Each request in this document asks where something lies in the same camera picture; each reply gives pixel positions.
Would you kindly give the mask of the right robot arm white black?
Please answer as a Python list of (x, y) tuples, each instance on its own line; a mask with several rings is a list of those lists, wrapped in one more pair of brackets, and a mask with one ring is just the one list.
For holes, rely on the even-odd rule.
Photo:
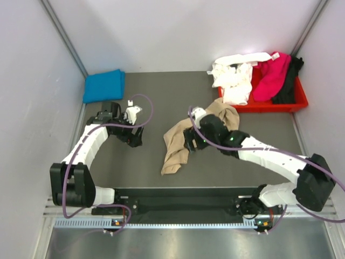
[(287, 183), (260, 185), (244, 200), (246, 213), (262, 214), (277, 205), (300, 205), (321, 212), (335, 187), (325, 158), (285, 154), (240, 130), (229, 130), (215, 115), (199, 115), (194, 124), (183, 131), (184, 147), (189, 152), (202, 150), (211, 143), (227, 156), (252, 162), (269, 169)]

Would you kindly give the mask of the red plastic bin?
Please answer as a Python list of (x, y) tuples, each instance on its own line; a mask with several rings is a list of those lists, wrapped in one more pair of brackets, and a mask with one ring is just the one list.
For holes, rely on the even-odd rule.
[(256, 102), (250, 93), (247, 105), (235, 105), (238, 113), (294, 113), (308, 106), (308, 100), (301, 85), (299, 77), (294, 81), (294, 104), (273, 104), (271, 100)]

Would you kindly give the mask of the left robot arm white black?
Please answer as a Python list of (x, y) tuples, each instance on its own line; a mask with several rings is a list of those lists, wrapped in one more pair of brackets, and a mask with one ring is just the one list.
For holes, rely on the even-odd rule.
[(122, 201), (113, 188), (97, 187), (90, 173), (91, 165), (102, 144), (113, 135), (130, 147), (142, 145), (143, 127), (133, 133), (133, 126), (142, 108), (128, 102), (122, 111), (116, 102), (104, 102), (95, 116), (87, 120), (84, 132), (70, 154), (60, 163), (50, 167), (52, 200), (57, 206), (89, 208), (103, 205), (116, 214)]

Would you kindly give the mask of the folded blue t shirt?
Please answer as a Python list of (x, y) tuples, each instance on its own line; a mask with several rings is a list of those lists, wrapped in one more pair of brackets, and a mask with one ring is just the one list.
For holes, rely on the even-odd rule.
[(82, 102), (90, 104), (123, 99), (125, 75), (120, 69), (89, 75), (85, 79)]

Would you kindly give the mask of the black t shirt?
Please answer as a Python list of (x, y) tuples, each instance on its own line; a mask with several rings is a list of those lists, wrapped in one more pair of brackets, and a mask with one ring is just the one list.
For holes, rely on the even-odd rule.
[(280, 91), (272, 98), (272, 103), (276, 105), (280, 104), (295, 104), (295, 90), (294, 81), (299, 74), (299, 71), (304, 65), (302, 58), (291, 56), (291, 62), (289, 64), (285, 81)]

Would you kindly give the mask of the pink t shirt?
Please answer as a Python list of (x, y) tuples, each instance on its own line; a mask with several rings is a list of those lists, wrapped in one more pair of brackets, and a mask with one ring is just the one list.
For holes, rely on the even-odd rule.
[(259, 62), (256, 68), (261, 72), (261, 80), (253, 91), (256, 102), (271, 100), (281, 90), (291, 62), (289, 54), (274, 52), (265, 62)]

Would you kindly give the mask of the beige t shirt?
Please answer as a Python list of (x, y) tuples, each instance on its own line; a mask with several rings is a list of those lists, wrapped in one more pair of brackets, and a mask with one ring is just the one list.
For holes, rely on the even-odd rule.
[[(213, 101), (205, 111), (207, 114), (214, 114), (219, 117), (228, 130), (239, 128), (240, 118), (237, 110), (229, 104), (223, 103), (222, 98)], [(191, 120), (189, 118), (183, 119), (164, 134), (163, 140), (167, 152), (161, 169), (162, 175), (175, 174), (182, 165), (188, 162), (189, 151), (184, 147), (183, 131), (191, 127)]]

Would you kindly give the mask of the white t shirt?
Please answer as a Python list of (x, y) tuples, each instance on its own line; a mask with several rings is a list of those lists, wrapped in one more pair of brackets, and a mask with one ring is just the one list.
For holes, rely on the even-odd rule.
[(253, 68), (259, 62), (266, 62), (271, 55), (266, 52), (234, 54), (220, 57), (212, 64), (207, 74), (213, 76), (212, 87), (223, 90), (223, 102), (231, 106), (248, 104), (252, 91)]

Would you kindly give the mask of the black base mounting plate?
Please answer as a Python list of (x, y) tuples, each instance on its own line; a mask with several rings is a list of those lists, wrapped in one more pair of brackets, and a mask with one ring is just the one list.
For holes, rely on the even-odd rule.
[(130, 208), (94, 208), (92, 215), (131, 216), (131, 223), (239, 223), (282, 209), (250, 204), (253, 187), (117, 188), (115, 203)]

